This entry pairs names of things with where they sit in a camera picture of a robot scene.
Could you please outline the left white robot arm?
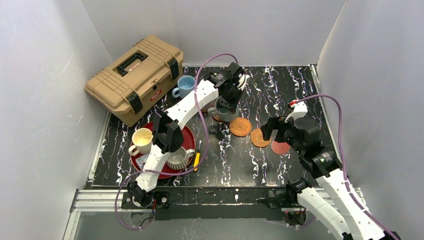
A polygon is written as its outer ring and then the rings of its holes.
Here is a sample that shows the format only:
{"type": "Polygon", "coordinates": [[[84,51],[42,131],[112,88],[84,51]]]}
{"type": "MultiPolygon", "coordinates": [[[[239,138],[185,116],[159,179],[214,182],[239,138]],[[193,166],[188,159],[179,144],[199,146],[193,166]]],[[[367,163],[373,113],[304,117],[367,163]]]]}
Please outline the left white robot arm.
{"type": "Polygon", "coordinates": [[[250,75],[237,63],[212,69],[203,80],[195,79],[194,90],[176,105],[158,110],[153,118],[152,146],[139,176],[127,184],[127,190],[141,204],[152,201],[159,176],[168,158],[183,146],[183,128],[208,103],[215,101],[231,113],[238,108],[250,75]]]}

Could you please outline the dark grey mug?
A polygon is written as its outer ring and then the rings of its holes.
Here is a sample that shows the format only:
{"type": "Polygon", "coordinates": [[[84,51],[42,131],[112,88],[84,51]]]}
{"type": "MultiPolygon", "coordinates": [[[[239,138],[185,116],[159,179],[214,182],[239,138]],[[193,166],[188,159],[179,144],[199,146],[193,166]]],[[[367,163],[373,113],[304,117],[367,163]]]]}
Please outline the dark grey mug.
{"type": "Polygon", "coordinates": [[[231,112],[229,109],[225,108],[221,102],[224,99],[222,97],[219,97],[215,103],[213,107],[210,107],[207,110],[207,113],[212,117],[212,115],[218,115],[219,118],[223,121],[223,122],[231,122],[233,121],[235,118],[237,118],[239,116],[240,113],[240,105],[237,105],[237,107],[235,108],[235,112],[231,112]]]}

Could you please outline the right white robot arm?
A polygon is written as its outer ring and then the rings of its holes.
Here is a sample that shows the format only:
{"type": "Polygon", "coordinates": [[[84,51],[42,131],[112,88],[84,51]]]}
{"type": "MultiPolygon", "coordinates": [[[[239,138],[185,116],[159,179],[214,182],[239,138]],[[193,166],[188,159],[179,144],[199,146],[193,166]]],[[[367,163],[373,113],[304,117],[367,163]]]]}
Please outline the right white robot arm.
{"type": "Polygon", "coordinates": [[[359,199],[345,179],[336,152],[322,144],[320,130],[309,117],[270,117],[260,127],[264,140],[274,130],[275,140],[294,149],[303,168],[311,174],[333,201],[330,205],[303,177],[286,184],[291,201],[307,208],[338,240],[398,240],[395,231],[385,229],[359,199]]]}

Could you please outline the light blue mug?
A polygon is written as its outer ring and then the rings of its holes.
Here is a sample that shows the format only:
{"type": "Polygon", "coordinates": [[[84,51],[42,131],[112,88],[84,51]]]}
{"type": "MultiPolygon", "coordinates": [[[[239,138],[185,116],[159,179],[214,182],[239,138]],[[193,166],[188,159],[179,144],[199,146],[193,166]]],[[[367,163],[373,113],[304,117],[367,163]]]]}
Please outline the light blue mug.
{"type": "Polygon", "coordinates": [[[174,98],[185,98],[195,87],[195,78],[184,75],[177,81],[177,87],[171,92],[174,98]]]}

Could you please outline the red apple coaster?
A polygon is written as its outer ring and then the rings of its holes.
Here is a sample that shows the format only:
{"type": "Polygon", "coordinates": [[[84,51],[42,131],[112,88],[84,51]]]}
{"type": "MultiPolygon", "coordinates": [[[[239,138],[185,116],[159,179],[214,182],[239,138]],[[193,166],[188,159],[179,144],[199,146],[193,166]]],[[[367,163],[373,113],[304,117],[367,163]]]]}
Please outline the red apple coaster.
{"type": "Polygon", "coordinates": [[[290,145],[286,142],[273,141],[271,143],[271,150],[276,155],[284,155],[290,151],[290,145]]]}

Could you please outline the woven rattan coaster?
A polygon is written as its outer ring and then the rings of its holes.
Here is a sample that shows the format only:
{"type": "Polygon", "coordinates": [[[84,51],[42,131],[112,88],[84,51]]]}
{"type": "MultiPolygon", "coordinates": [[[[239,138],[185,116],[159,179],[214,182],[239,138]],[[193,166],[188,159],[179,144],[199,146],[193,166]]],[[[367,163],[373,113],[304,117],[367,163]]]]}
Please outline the woven rattan coaster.
{"type": "Polygon", "coordinates": [[[256,128],[250,133],[250,140],[252,144],[258,148],[265,148],[271,144],[270,140],[264,140],[263,133],[260,128],[256,128]]]}
{"type": "Polygon", "coordinates": [[[243,117],[236,117],[229,124],[230,132],[236,137],[245,137],[247,136],[251,130],[252,125],[250,121],[243,117]]]}

